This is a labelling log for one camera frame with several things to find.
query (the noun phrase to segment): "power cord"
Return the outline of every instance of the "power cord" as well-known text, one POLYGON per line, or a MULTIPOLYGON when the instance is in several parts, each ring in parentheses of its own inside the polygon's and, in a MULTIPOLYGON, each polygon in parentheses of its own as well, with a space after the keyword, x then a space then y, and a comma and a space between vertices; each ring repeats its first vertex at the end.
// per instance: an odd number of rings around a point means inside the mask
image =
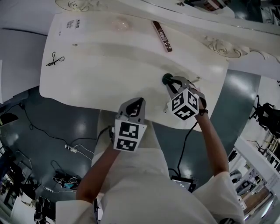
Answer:
POLYGON ((109 134, 110 134, 110 129, 111 129, 111 126, 109 125, 109 126, 105 127, 103 130, 101 130, 101 132, 99 132, 99 134, 98 134, 98 136, 97 136, 96 144, 97 144, 97 142, 98 142, 100 136, 101 136, 106 130, 108 130, 108 131, 109 131, 109 134))
POLYGON ((58 193, 66 193, 66 192, 73 192, 73 193, 76 193, 76 191, 75 191, 75 190, 71 190, 71 191, 58 191, 58 192, 54 192, 53 190, 51 190, 51 189, 50 189, 50 188, 48 188, 48 187, 43 186, 43 188, 44 188, 44 190, 49 191, 49 192, 54 193, 54 194, 58 194, 58 193))
MULTIPOLYGON (((177 172, 175 169, 168 168, 168 170, 172 170, 178 177, 181 177, 180 164, 181 164, 181 161, 182 161, 182 158, 183 158, 183 154, 184 154, 184 151, 185 151, 185 145, 186 145, 187 138, 188 138, 189 134, 192 132, 192 130, 195 128, 196 125, 197 125, 197 122, 194 124, 194 126, 192 126, 192 128, 189 130, 189 132, 188 132, 187 135, 185 136, 185 140, 184 140, 184 145, 183 145, 182 153, 181 153, 181 156, 180 156, 178 165, 177 165, 177 170, 178 170, 178 172, 177 172)), ((191 176, 192 179, 194 179, 193 176, 190 175, 190 174, 183 175, 183 176, 191 176)))
MULTIPOLYGON (((27 118, 27 120, 28 120, 29 123, 30 123, 30 125, 29 125, 29 129, 30 129, 30 130, 33 130, 33 129, 35 128, 35 129, 37 129, 37 130, 39 130, 39 131, 42 131, 43 133, 45 133, 45 134, 46 134, 47 136, 49 136, 50 138, 61 140, 61 141, 63 141, 66 145, 69 145, 65 139, 51 136, 51 135, 49 135, 45 130, 36 127, 36 126, 31 122, 31 120, 30 120, 30 118, 29 118, 29 116, 28 116, 28 114, 27 114, 27 112, 26 112, 25 105, 23 105, 22 103, 15 104, 15 105, 11 106, 7 111, 4 112, 4 114, 8 113, 9 110, 11 110, 13 107, 15 107, 15 106, 17 106, 17 105, 18 105, 21 109, 24 110, 25 115, 26 115, 26 118, 27 118)), ((97 140, 96 138, 76 138, 76 139, 74 139, 74 140, 71 142, 70 145, 72 145, 73 142, 75 142, 75 141, 77 141, 77 140, 79 140, 79 139, 97 140)))
POLYGON ((192 126, 192 128, 189 130, 189 132, 185 136, 182 153, 181 153, 181 156, 180 156, 180 159, 179 159, 179 163, 177 165, 177 170, 178 170, 178 174, 179 174, 180 177, 181 177, 180 164, 181 164, 181 161, 182 161, 182 158, 183 158, 183 154, 184 154, 184 151, 185 151, 186 141, 187 141, 187 138, 188 138, 189 134, 192 132, 192 130, 195 128, 196 125, 197 125, 197 122, 194 124, 194 126, 192 126))
POLYGON ((20 150, 16 150, 16 152, 20 153, 24 158, 26 158, 29 163, 30 163, 30 168, 31 168, 31 171, 33 171, 33 167, 32 167, 32 162, 31 162, 31 159, 28 158, 26 155, 24 155, 20 150))
POLYGON ((88 158, 90 161, 92 160, 92 159, 90 159, 89 157, 87 157, 85 154, 83 154, 82 152, 80 152, 80 151, 78 151, 78 150, 77 150, 77 152, 80 153, 80 154, 82 154, 82 155, 85 156, 86 158, 88 158))
POLYGON ((92 153, 93 155, 95 154, 94 152, 86 149, 82 144, 78 144, 78 145, 75 145, 72 149, 76 148, 77 146, 82 146, 86 151, 89 151, 90 153, 92 153))

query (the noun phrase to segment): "electronic device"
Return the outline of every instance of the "electronic device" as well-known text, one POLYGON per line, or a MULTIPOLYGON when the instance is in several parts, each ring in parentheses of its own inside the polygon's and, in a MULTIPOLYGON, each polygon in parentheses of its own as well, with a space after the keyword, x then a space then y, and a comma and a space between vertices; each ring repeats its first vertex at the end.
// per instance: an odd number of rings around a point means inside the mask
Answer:
POLYGON ((194 191, 196 188, 196 184, 193 183, 193 179, 188 179, 188 178, 183 178, 183 177, 177 177, 177 176, 172 176, 171 180, 175 183, 180 185, 181 187, 187 189, 191 193, 194 191))
POLYGON ((133 98, 123 103, 115 119, 114 149, 135 152, 144 135, 147 125, 145 120, 144 98, 133 98))
POLYGON ((165 49, 167 50, 167 52, 171 52, 172 51, 172 47, 170 46, 170 43, 169 43, 165 33, 163 32, 163 30, 161 28, 161 25, 158 22, 156 22, 156 21, 153 21, 153 24, 154 24, 154 27, 155 27, 155 29, 157 31, 157 34, 159 35, 159 37, 161 38, 162 43, 165 46, 165 49))
POLYGON ((241 196, 242 194, 245 194, 248 192, 251 188, 252 182, 245 180, 242 182, 242 184, 236 189, 236 193, 238 196, 241 196))
POLYGON ((229 176, 231 177, 231 181, 234 184, 237 183, 238 181, 240 181, 242 178, 242 174, 239 170, 234 170, 233 172, 231 172, 229 174, 229 176))
POLYGON ((199 98, 206 108, 206 100, 203 93, 196 90, 196 87, 186 78, 181 76, 172 76, 167 73, 162 78, 170 96, 170 101, 164 109, 167 109, 177 118, 186 121, 199 113, 199 98))

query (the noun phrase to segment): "black cable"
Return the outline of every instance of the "black cable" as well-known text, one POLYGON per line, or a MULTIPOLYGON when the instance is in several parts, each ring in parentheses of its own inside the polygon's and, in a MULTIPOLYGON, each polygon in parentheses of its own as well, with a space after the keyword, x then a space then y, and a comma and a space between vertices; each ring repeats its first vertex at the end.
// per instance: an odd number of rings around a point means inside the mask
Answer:
POLYGON ((13 30, 13 31, 20 31, 20 32, 25 32, 25 33, 33 33, 33 34, 37 34, 37 35, 42 35, 47 37, 48 35, 46 34, 42 34, 42 33, 37 33, 37 32, 32 32, 32 31, 27 31, 27 30, 21 30, 21 29, 13 29, 13 28, 2 28, 3 30, 13 30))
POLYGON ((15 106, 17 106, 17 105, 19 105, 19 104, 16 104, 16 105, 11 106, 7 111, 5 111, 4 114, 8 113, 9 110, 11 110, 13 107, 15 107, 15 106))
POLYGON ((107 126, 107 127, 105 127, 101 132, 99 132, 99 134, 98 134, 98 136, 97 136, 97 140, 96 140, 96 144, 97 144, 97 142, 98 142, 98 140, 99 140, 99 137, 107 130, 107 129, 109 129, 111 126, 107 126))
POLYGON ((57 171, 57 169, 55 169, 54 166, 53 166, 53 162, 56 163, 56 165, 61 169, 61 171, 62 171, 62 172, 64 173, 64 175, 66 176, 66 172, 61 168, 61 166, 60 166, 60 165, 58 164, 58 162, 55 161, 55 160, 51 160, 51 162, 50 162, 50 164, 51 164, 53 170, 54 170, 55 172, 57 171))
POLYGON ((30 118, 28 117, 25 108, 22 108, 22 109, 24 110, 25 115, 26 115, 26 118, 27 118, 27 120, 28 120, 29 123, 30 123, 30 125, 29 125, 29 129, 30 129, 30 130, 33 130, 33 128, 35 128, 35 129, 37 129, 37 130, 39 130, 39 131, 42 131, 43 133, 45 133, 45 134, 46 134, 47 136, 49 136, 50 138, 61 140, 61 141, 65 142, 66 145, 68 145, 68 143, 65 141, 65 139, 63 139, 63 138, 58 138, 58 137, 53 137, 53 136, 49 135, 49 134, 48 134, 46 131, 44 131, 43 129, 40 129, 40 128, 36 127, 36 126, 31 122, 30 118))
POLYGON ((181 160, 183 158, 183 154, 184 154, 184 151, 185 151, 185 145, 186 145, 186 140, 189 136, 189 134, 192 132, 192 130, 195 128, 195 126, 197 125, 197 122, 194 124, 194 126, 192 126, 192 128, 189 130, 189 132, 187 133, 187 135, 185 136, 185 141, 184 141, 184 145, 183 145, 183 150, 182 150, 182 153, 181 153, 181 157, 179 159, 179 163, 177 165, 177 170, 178 170, 178 174, 179 174, 179 177, 181 177, 181 172, 180 172, 180 164, 181 164, 181 160))
POLYGON ((174 171, 174 173, 177 175, 177 177, 180 177, 180 176, 179 176, 179 173, 178 173, 175 169, 168 168, 168 170, 172 170, 172 171, 174 171))
POLYGON ((90 139, 90 140, 96 140, 96 138, 76 138, 76 139, 74 139, 73 141, 71 141, 70 146, 72 146, 72 144, 73 144, 75 141, 79 140, 79 139, 90 139))
MULTIPOLYGON (((15 105, 11 106, 5 113, 7 113, 9 110, 11 110, 13 107, 15 107, 15 106, 17 106, 17 105, 20 106, 20 108, 24 110, 25 115, 26 115, 28 121, 30 122, 30 125, 29 125, 29 129, 30 129, 30 130, 33 130, 33 128, 35 128, 35 129, 37 129, 37 130, 39 130, 39 131, 44 132, 47 136, 49 136, 49 137, 51 137, 51 138, 54 138, 54 139, 62 140, 62 141, 65 142, 66 145, 69 145, 69 144, 66 142, 65 139, 63 139, 63 138, 58 138, 58 137, 53 137, 53 136, 49 135, 46 131, 44 131, 44 130, 38 128, 38 127, 36 127, 36 126, 31 122, 29 116, 27 115, 27 112, 26 112, 26 110, 25 110, 24 105, 22 105, 22 104, 15 104, 15 105)), ((74 140, 70 143, 70 146, 72 146, 73 142, 75 142, 75 141, 77 141, 77 140, 79 140, 79 139, 97 140, 96 138, 89 138, 89 137, 87 137, 87 138, 76 138, 76 139, 74 139, 74 140)))

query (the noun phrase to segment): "small label sticker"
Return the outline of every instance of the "small label sticker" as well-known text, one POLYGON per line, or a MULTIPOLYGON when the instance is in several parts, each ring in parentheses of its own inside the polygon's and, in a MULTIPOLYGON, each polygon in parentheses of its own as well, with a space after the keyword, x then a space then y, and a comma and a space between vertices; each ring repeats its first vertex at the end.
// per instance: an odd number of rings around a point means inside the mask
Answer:
POLYGON ((82 34, 80 31, 83 30, 84 24, 85 19, 81 16, 64 18, 60 23, 57 35, 59 37, 67 38, 73 34, 82 34))
POLYGON ((71 28, 73 27, 73 23, 74 23, 74 20, 69 21, 69 22, 67 23, 66 28, 67 28, 67 29, 71 29, 71 28))

